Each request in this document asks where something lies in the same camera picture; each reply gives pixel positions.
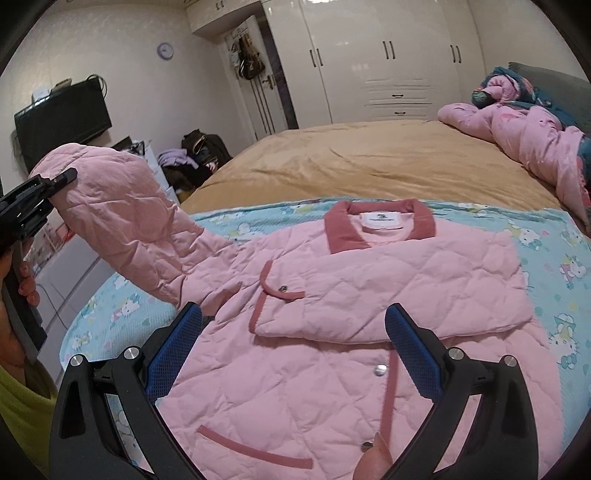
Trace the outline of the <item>person left hand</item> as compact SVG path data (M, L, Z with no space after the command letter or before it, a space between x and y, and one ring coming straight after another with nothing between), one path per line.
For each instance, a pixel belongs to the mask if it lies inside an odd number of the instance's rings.
M27 299L31 306L37 307L40 297L36 290L35 280L31 276L29 264L22 262L19 268L22 281L18 292ZM25 351L12 331L4 302L1 302L1 367L18 382L24 384L25 361Z

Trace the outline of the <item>person right hand thumb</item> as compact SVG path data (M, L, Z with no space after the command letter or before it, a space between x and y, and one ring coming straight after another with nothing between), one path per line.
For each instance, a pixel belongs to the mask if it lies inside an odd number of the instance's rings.
M373 446L363 452L356 465L353 480L381 480L393 464L394 460L387 442L380 433L377 433Z

